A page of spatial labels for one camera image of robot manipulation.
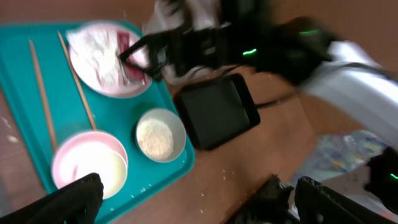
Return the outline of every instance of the rice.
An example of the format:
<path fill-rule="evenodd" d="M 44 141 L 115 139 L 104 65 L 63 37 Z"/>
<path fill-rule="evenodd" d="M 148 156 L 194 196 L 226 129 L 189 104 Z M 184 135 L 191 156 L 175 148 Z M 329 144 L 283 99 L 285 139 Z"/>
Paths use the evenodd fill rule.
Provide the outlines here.
<path fill-rule="evenodd" d="M 158 119 L 143 121 L 137 128 L 138 145 L 154 160 L 163 160 L 173 153 L 173 134 L 166 123 Z"/>

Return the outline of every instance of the green led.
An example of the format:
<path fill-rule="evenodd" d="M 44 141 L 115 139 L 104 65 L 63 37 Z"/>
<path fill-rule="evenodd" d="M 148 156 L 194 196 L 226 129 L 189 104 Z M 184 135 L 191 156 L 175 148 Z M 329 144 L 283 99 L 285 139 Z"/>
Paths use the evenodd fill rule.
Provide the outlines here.
<path fill-rule="evenodd" d="M 249 50 L 247 52 L 243 52 L 243 55 L 253 54 L 256 51 L 257 51 L 257 49 Z"/>
<path fill-rule="evenodd" d="M 309 30 L 309 31 L 300 32 L 300 35 L 311 35 L 311 34 L 317 34 L 317 33 L 319 33 L 319 30 Z"/>

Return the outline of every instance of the black container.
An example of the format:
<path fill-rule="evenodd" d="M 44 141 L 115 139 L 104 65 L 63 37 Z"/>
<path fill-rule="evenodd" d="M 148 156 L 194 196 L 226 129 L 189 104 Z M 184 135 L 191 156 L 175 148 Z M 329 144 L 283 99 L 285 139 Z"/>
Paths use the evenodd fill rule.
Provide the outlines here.
<path fill-rule="evenodd" d="M 212 150 L 261 121 L 240 74 L 185 86 L 175 104 L 197 149 Z"/>

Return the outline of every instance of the wooden stick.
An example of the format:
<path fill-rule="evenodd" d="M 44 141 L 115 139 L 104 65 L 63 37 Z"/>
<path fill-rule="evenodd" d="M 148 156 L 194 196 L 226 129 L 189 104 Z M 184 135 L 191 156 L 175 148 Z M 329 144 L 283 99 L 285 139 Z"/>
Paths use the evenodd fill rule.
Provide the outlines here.
<path fill-rule="evenodd" d="M 45 94 L 44 82 L 43 82 L 42 72 L 40 71 L 39 60 L 37 60 L 36 50 L 35 50 L 35 46 L 34 46 L 32 40 L 29 40 L 29 46 L 30 46 L 30 53 L 32 54 L 33 64 L 35 67 L 37 84 L 39 85 L 40 96 L 42 98 L 42 103 L 43 103 L 43 107 L 44 107 L 47 128 L 50 133 L 53 150 L 56 152 L 58 149 L 57 138 L 55 136 L 54 125 L 53 125 L 52 118 L 51 118 L 49 102 L 47 101 L 47 95 Z"/>
<path fill-rule="evenodd" d="M 65 57 L 67 58 L 70 71 L 72 72 L 73 79 L 75 80 L 76 86 L 79 90 L 80 98 L 83 102 L 83 105 L 85 106 L 86 113 L 87 113 L 88 119 L 90 120 L 91 127 L 93 128 L 94 131 L 96 131 L 97 126 L 95 125 L 93 115 L 91 114 L 90 107 L 88 106 L 85 93 L 83 92 L 83 89 L 81 88 L 80 81 L 79 81 L 79 78 L 77 77 L 75 69 L 73 69 L 73 67 L 72 67 L 72 63 L 70 62 L 70 57 L 69 57 L 69 52 L 68 52 L 67 46 L 65 45 L 65 42 L 63 41 L 63 37 L 59 31 L 58 31 L 58 36 L 60 38 L 60 42 L 61 42 L 61 45 L 63 48 L 63 53 L 65 53 Z"/>

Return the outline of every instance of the brown tabletop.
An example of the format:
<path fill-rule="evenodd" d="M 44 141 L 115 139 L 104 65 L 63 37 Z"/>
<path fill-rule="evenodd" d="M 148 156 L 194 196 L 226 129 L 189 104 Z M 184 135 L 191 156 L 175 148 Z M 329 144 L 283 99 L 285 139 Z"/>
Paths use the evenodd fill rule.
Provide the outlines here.
<path fill-rule="evenodd" d="M 362 45 L 390 70 L 397 70 L 393 27 L 394 0 L 278 0 L 276 16 L 316 16 L 347 39 Z M 128 19 L 140 25 L 152 14 L 154 0 L 3 0 L 1 22 Z M 279 77 L 244 74 L 256 103 L 292 87 Z M 45 195 L 2 93 L 0 94 L 0 216 Z M 186 176 L 130 211 L 115 223 L 222 223 L 272 173 L 288 180 L 314 149 L 316 133 L 359 128 L 330 105 L 308 96 L 259 111 L 261 124 L 211 152 L 196 152 Z"/>

